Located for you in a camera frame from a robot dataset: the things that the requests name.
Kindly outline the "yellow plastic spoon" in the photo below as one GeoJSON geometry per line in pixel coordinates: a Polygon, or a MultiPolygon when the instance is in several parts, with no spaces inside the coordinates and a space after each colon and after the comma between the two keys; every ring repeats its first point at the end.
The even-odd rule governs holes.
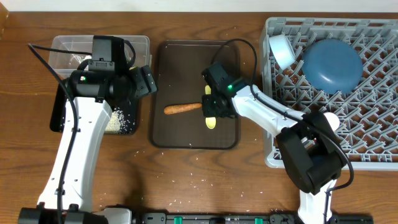
{"type": "MultiPolygon", "coordinates": [[[[209,85],[205,86],[205,94],[210,95],[211,94],[211,88],[209,85]]],[[[214,129],[216,126],[216,118],[215,117],[207,117],[205,118],[205,123],[208,129],[214,129]]]]}

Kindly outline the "orange brown food piece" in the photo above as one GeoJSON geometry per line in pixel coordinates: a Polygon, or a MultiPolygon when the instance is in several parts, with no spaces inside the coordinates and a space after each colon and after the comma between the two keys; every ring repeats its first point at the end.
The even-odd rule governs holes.
{"type": "Polygon", "coordinates": [[[170,105],[164,108],[164,113],[167,115],[184,113],[191,110],[196,110],[202,107],[201,103],[189,103],[189,104],[181,104],[181,105],[170,105]]]}

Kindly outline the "light blue bowl with rice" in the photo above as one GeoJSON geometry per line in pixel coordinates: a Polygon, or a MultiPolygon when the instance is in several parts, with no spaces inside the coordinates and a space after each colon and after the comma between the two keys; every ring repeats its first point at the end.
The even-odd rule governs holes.
{"type": "Polygon", "coordinates": [[[270,37],[269,45],[281,69],[285,70],[295,62],[294,50],[284,34],[270,37]]]}

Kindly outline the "pink plastic cup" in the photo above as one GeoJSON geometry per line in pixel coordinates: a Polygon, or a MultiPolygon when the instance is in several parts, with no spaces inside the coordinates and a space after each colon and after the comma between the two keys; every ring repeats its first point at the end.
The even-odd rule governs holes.
{"type": "Polygon", "coordinates": [[[323,114],[325,118],[327,119],[329,125],[331,126],[333,131],[336,131],[338,127],[340,126],[340,120],[337,117],[336,114],[331,113],[331,112],[326,112],[323,114]]]}

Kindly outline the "dark blue plate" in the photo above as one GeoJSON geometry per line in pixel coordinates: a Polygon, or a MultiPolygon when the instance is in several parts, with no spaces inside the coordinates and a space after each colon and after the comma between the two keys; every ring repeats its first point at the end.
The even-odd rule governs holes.
{"type": "Polygon", "coordinates": [[[363,75],[358,52],[341,40],[316,42],[304,52],[302,60],[302,72],[307,81],[327,94],[353,91],[363,75]]]}

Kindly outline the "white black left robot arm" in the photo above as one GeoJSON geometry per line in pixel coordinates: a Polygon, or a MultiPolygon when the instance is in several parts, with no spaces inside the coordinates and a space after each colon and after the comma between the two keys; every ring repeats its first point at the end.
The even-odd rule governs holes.
{"type": "Polygon", "coordinates": [[[130,208],[117,205],[92,211],[93,177],[106,126],[116,104],[153,94],[157,87],[150,66],[127,58],[130,41],[110,35],[93,37],[89,59],[61,79],[41,57],[39,45],[28,45],[58,81],[65,96],[62,138],[50,178],[37,206],[22,208],[19,223],[138,223],[130,208]]]}

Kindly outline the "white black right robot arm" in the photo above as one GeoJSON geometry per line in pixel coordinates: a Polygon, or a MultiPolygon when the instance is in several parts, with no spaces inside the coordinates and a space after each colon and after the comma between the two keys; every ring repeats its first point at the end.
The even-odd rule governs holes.
{"type": "Polygon", "coordinates": [[[227,73],[216,58],[202,72],[211,89],[202,97],[206,118],[242,116],[255,122],[277,141],[285,171],[300,190],[298,216],[304,223],[329,223],[331,195],[352,184],[354,170],[335,131],[340,124],[333,113],[304,113],[286,107],[265,95],[253,83],[227,73]]]}

